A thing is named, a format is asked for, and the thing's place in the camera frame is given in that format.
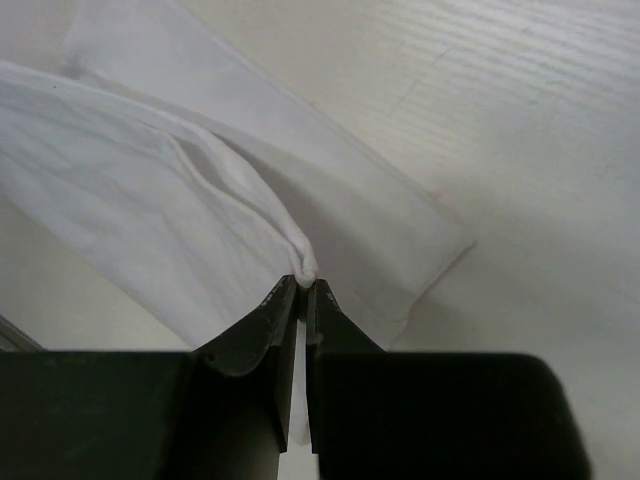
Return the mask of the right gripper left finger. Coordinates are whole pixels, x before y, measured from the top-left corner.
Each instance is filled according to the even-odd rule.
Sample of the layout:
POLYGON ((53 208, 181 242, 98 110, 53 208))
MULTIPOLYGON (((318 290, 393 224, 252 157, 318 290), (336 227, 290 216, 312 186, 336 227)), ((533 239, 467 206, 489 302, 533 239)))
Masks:
POLYGON ((192 352, 1 356, 5 479, 274 479, 287 448, 297 285, 192 352))

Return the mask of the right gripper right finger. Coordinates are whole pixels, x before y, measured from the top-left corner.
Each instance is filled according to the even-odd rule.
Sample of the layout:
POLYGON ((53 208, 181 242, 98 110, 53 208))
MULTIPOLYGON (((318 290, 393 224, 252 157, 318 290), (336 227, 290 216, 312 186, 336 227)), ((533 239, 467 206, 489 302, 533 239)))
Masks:
POLYGON ((307 401, 323 479, 588 479, 564 389, 516 353, 387 352, 314 283, 307 401))

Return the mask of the white skirt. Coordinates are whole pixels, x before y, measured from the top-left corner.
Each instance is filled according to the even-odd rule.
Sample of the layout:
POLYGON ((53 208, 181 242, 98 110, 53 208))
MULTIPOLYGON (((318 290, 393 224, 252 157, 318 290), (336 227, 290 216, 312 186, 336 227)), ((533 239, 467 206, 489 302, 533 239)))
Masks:
POLYGON ((193 349, 291 275, 387 347, 471 243, 182 2, 2 3, 1 325, 29 344, 193 349))

